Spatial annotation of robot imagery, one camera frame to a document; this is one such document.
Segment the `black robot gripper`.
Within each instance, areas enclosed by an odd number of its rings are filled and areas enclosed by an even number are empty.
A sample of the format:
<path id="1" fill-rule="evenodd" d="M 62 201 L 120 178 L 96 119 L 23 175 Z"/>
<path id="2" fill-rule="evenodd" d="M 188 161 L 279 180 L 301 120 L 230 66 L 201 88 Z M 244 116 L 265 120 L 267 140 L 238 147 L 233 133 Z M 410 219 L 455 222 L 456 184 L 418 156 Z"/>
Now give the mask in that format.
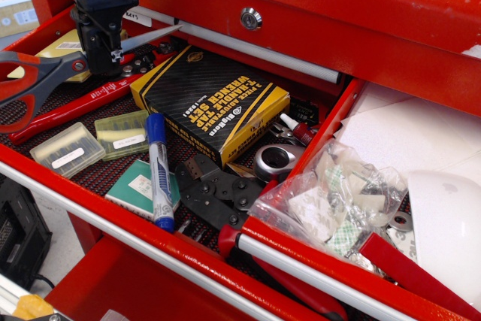
<path id="1" fill-rule="evenodd" d="M 75 0 L 71 15 L 92 74 L 109 73 L 118 68 L 123 54 L 122 18 L 138 4 L 139 0 Z"/>

